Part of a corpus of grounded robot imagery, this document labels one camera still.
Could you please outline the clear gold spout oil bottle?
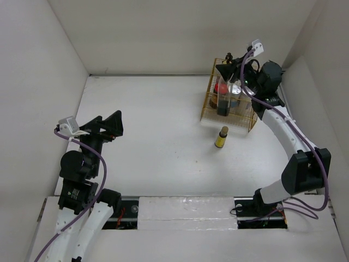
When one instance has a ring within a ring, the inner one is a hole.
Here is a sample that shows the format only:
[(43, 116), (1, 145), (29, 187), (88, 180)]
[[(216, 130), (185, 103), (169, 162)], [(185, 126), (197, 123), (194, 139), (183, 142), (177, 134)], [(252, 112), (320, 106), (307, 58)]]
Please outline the clear gold spout oil bottle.
[[(222, 64), (232, 63), (234, 62), (233, 56), (230, 52), (225, 56)], [(225, 82), (223, 78), (220, 76), (219, 84), (227, 84), (228, 93), (225, 96), (218, 95), (218, 105), (217, 105), (217, 114), (220, 116), (227, 116), (230, 111), (230, 91), (229, 91), (229, 82)]]

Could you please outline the silver lid salt shaker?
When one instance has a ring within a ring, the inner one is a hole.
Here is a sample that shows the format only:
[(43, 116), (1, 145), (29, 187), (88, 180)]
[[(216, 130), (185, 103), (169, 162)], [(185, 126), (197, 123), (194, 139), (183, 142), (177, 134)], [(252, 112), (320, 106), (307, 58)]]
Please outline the silver lid salt shaker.
[(236, 85), (236, 84), (232, 84), (229, 87), (229, 91), (230, 91), (230, 108), (236, 108), (239, 103), (240, 103), (240, 94), (242, 92), (242, 89), (240, 86)]

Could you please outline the red lid chili sauce jar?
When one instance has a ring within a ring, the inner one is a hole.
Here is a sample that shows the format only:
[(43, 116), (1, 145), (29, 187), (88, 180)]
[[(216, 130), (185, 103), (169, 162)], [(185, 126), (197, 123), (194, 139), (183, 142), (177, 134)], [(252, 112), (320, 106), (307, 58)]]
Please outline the red lid chili sauce jar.
[(213, 109), (216, 109), (218, 105), (218, 95), (225, 96), (227, 93), (228, 93), (227, 84), (216, 83), (209, 100), (210, 107)]

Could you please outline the silver lid spice shaker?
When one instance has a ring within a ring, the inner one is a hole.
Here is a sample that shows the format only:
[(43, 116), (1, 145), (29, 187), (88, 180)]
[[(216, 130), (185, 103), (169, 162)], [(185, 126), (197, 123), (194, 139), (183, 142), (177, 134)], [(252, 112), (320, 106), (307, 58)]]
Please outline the silver lid spice shaker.
[(239, 109), (243, 114), (249, 113), (251, 111), (251, 98), (247, 96), (245, 93), (242, 93), (239, 98)]

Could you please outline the small yellow label bottle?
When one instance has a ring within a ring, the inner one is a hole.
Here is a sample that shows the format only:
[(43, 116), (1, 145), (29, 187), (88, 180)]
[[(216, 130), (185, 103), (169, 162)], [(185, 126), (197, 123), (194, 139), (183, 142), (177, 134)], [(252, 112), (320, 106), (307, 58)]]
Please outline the small yellow label bottle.
[(227, 135), (228, 135), (228, 127), (223, 126), (214, 143), (217, 148), (222, 148), (224, 146)]

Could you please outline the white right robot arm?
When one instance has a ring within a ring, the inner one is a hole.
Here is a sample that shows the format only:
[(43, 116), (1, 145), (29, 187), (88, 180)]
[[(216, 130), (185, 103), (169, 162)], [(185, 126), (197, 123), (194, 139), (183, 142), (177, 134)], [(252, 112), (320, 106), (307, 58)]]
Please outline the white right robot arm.
[(281, 202), (297, 200), (296, 195), (311, 190), (324, 189), (324, 202), (315, 208), (304, 201), (299, 206), (308, 213), (322, 211), (329, 199), (328, 173), (331, 154), (326, 148), (319, 148), (298, 128), (288, 114), (285, 103), (277, 94), (282, 81), (282, 68), (273, 61), (259, 65), (247, 53), (231, 62), (218, 63), (220, 81), (233, 85), (240, 81), (242, 90), (251, 99), (251, 106), (258, 118), (274, 133), (285, 150), (288, 163), (280, 178), (269, 186), (255, 191), (253, 199), (236, 211), (251, 213), (254, 219), (283, 210)]

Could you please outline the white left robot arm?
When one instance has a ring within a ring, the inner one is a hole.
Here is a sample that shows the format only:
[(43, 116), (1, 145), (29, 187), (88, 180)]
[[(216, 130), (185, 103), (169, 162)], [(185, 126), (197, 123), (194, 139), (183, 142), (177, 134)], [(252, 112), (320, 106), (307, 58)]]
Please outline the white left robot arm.
[(101, 152), (103, 144), (123, 135), (122, 113), (97, 116), (82, 126), (70, 116), (59, 120), (54, 134), (79, 149), (61, 158), (55, 234), (35, 260), (85, 261), (107, 220), (121, 212), (121, 194), (105, 188), (107, 166)]

